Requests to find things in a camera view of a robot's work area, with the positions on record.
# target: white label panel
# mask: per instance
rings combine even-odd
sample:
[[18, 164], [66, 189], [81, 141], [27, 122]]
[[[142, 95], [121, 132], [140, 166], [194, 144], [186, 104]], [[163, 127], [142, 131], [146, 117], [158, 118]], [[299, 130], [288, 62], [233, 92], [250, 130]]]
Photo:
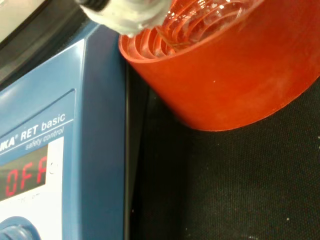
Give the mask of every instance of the white label panel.
[[62, 239], [62, 181], [64, 137], [48, 144], [45, 185], [0, 202], [0, 222], [24, 217], [43, 240]]

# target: glass flask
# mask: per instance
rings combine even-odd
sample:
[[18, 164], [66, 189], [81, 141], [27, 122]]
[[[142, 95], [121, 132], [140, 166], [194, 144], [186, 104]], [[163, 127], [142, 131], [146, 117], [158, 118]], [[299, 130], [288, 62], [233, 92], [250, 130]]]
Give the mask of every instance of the glass flask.
[[196, 44], [228, 27], [263, 0], [173, 0], [156, 29], [175, 51]]

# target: red digital display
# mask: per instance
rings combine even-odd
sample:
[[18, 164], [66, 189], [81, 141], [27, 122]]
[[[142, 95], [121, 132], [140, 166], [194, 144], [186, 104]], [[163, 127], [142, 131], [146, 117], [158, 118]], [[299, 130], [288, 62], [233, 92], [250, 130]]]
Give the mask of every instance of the red digital display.
[[0, 166], [0, 201], [46, 183], [48, 145]]

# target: blue device housing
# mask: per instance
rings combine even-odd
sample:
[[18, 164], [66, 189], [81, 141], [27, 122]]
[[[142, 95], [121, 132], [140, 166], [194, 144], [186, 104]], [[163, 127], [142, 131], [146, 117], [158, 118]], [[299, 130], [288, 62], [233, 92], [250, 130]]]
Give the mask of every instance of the blue device housing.
[[[126, 64], [118, 37], [90, 22], [65, 50], [0, 92], [0, 143], [11, 136], [19, 141], [23, 129], [67, 114], [64, 240], [124, 239]], [[0, 166], [45, 145], [26, 149], [27, 143], [3, 151]]]

